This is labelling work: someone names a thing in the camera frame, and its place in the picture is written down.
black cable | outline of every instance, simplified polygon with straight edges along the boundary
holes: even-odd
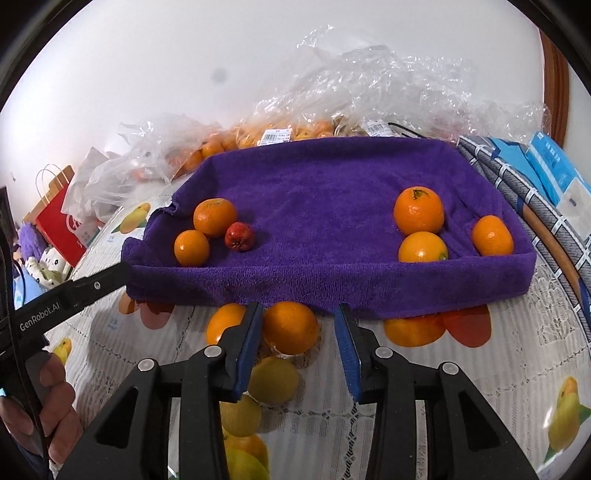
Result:
[[[49,468],[49,451],[47,447],[47,442],[45,438],[45,433],[43,432],[43,425],[41,424],[41,419],[39,418],[39,413],[33,407],[32,398],[35,395],[33,385],[31,383],[31,379],[27,373],[27,369],[25,367],[25,363],[22,360],[22,353],[20,344],[18,343],[17,337],[17,320],[14,310],[14,292],[12,290],[12,263],[7,262],[8,258],[12,258],[10,245],[8,244],[8,240],[4,232],[0,229],[0,247],[2,250],[2,255],[0,255],[0,259],[2,261],[2,266],[4,267],[4,277],[6,283],[6,289],[4,291],[4,301],[7,308],[7,318],[8,318],[8,331],[10,334],[10,341],[12,343],[12,351],[14,354],[14,360],[17,365],[18,376],[21,380],[22,389],[24,390],[25,398],[29,407],[29,411],[33,414],[33,423],[35,425],[35,429],[37,430],[38,435],[41,437],[41,453],[43,457],[43,463],[46,466],[45,478],[49,478],[51,475],[51,470]]]
[[[18,274],[22,278],[22,302],[21,302],[21,307],[22,307],[27,302],[27,286],[25,285],[25,275],[23,275],[23,273],[22,273],[21,264],[17,260],[12,259],[12,261],[14,262],[14,265],[16,266],[16,268],[18,270]]]
[[[407,132],[410,132],[413,135],[416,135],[418,138],[426,138],[424,135],[418,134],[414,130],[410,130],[409,128],[406,128],[406,127],[404,127],[404,126],[402,126],[402,125],[400,125],[400,124],[398,124],[396,122],[388,122],[388,125],[392,125],[393,127],[398,127],[401,130],[406,130]]]

screw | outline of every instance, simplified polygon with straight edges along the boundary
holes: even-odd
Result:
[[[219,356],[220,353],[222,353],[222,349],[217,345],[210,345],[203,351],[203,353],[206,357],[213,358]]]
[[[379,346],[375,349],[375,354],[380,358],[390,358],[394,352],[387,346]]]
[[[460,368],[451,362],[445,362],[443,364],[442,370],[447,373],[448,375],[455,375],[460,371]]]
[[[154,360],[151,358],[144,358],[140,363],[138,363],[138,369],[140,372],[147,372],[154,368]]]

purple plush toy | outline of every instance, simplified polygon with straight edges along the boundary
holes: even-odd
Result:
[[[42,234],[30,223],[22,224],[18,231],[18,243],[21,246],[24,261],[27,261],[29,257],[35,257],[39,261],[47,248],[47,242]]]

plaid fabric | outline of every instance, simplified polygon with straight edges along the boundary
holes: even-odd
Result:
[[[460,137],[457,147],[465,159],[503,194],[522,220],[526,217],[531,223],[530,212],[533,212],[543,224],[543,228],[548,230],[562,247],[568,260],[562,255],[555,257],[550,252],[552,242],[546,240],[544,243],[540,238],[540,228],[536,233],[523,220],[525,230],[530,235],[534,248],[552,269],[555,278],[564,288],[564,293],[579,318],[587,341],[591,342],[591,312],[589,309],[589,287],[591,286],[589,246],[591,239],[581,240],[564,216],[538,193],[531,182],[499,157],[499,149],[490,139]],[[574,266],[576,275],[571,275],[569,280],[565,270],[573,271],[570,263]]]

tangerine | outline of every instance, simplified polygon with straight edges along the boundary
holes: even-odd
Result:
[[[447,260],[446,244],[431,232],[416,232],[406,237],[398,250],[400,262],[436,262]]]
[[[184,163],[183,169],[186,173],[191,173],[192,171],[195,171],[201,163],[203,163],[203,154],[201,153],[201,150],[195,150]]]
[[[486,215],[472,229],[472,243],[483,257],[511,255],[513,237],[503,220],[495,215]]]
[[[238,148],[238,145],[236,144],[236,134],[226,132],[222,139],[222,148],[225,151],[236,150]]]
[[[426,187],[404,190],[394,204],[394,221],[404,235],[415,232],[437,233],[444,220],[441,198]]]
[[[223,153],[223,147],[215,140],[211,140],[201,147],[201,154],[204,160],[218,153]]]
[[[262,318],[262,337],[286,355],[299,355],[312,348],[318,340],[319,330],[316,315],[296,301],[275,303]]]
[[[194,227],[211,238],[226,235],[228,227],[236,222],[236,208],[226,199],[209,199],[201,202],[193,213]]]
[[[330,120],[318,120],[314,124],[314,134],[320,138],[320,134],[324,132],[332,133],[335,128]]]
[[[219,307],[217,312],[209,320],[207,329],[205,330],[207,344],[217,345],[225,329],[240,325],[245,312],[246,307],[238,303],[227,303]]]
[[[174,241],[174,256],[183,267],[200,267],[209,258],[209,242],[197,230],[186,230]]]

